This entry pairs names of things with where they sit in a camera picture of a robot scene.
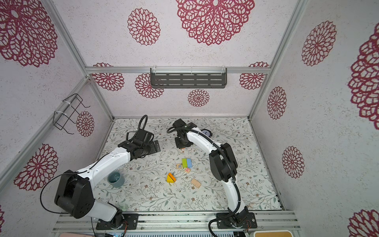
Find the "green wood block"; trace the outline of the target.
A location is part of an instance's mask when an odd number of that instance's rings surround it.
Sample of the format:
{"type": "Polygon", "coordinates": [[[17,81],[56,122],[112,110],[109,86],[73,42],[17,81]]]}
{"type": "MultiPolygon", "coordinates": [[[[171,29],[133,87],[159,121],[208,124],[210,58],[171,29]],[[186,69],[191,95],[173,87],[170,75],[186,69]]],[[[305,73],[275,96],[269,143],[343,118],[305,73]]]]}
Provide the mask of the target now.
{"type": "Polygon", "coordinates": [[[188,167],[187,159],[182,159],[182,167],[183,168],[187,168],[188,167]]]}

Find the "red-orange wood block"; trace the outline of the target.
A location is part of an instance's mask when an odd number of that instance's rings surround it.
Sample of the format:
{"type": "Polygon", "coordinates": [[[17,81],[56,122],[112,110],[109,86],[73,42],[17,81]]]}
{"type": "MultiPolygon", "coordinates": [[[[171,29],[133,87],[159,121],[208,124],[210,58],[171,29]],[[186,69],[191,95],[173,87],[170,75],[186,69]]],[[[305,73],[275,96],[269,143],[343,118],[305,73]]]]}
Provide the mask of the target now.
{"type": "Polygon", "coordinates": [[[169,173],[168,177],[173,181],[176,182],[176,178],[173,176],[173,174],[169,173]]]}

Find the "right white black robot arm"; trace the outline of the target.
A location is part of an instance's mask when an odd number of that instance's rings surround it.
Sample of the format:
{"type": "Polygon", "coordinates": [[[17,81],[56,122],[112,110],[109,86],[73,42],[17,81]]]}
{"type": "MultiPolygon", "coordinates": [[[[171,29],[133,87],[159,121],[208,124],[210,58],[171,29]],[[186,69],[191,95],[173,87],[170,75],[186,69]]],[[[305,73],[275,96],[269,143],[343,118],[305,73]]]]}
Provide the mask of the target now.
{"type": "Polygon", "coordinates": [[[230,224],[241,228],[247,223],[249,210],[242,200],[238,187],[236,161],[232,147],[228,143],[218,143],[199,129],[194,123],[176,120],[167,133],[176,132],[177,148],[187,148],[196,145],[209,156],[210,169],[213,176],[222,183],[228,202],[228,214],[217,217],[215,222],[230,224]]]}

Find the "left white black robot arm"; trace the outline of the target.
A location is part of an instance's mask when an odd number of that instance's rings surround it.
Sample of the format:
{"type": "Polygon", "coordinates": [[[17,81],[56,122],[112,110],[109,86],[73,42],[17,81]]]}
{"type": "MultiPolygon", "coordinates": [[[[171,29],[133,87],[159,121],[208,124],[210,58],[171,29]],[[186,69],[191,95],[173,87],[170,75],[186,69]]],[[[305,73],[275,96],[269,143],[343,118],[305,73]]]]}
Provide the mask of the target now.
{"type": "Polygon", "coordinates": [[[160,152],[154,134],[139,129],[134,136],[118,144],[110,153],[78,171],[67,170],[60,176],[54,203],[76,219],[97,218],[111,229],[124,224],[121,209],[93,196],[95,186],[120,166],[160,152]]]}

